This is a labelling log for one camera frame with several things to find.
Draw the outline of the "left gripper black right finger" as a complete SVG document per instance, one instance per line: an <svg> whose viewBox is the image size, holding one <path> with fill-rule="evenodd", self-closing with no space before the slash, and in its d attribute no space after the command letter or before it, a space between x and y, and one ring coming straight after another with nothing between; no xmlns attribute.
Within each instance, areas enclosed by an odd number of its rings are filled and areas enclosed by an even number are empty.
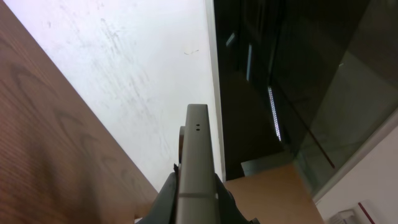
<svg viewBox="0 0 398 224"><path fill-rule="evenodd" d="M216 189L218 194L218 208L220 213L221 224L260 224L257 218L247 220L237 208L236 202L232 193L227 190L215 174Z"/></svg>

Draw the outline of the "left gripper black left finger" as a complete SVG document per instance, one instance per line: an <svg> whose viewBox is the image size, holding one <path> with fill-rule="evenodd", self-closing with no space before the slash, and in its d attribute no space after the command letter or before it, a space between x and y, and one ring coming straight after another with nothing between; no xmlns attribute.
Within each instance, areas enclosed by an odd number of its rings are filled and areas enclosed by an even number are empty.
<svg viewBox="0 0 398 224"><path fill-rule="evenodd" d="M152 204L149 213L136 224L174 224L178 177L172 172Z"/></svg>

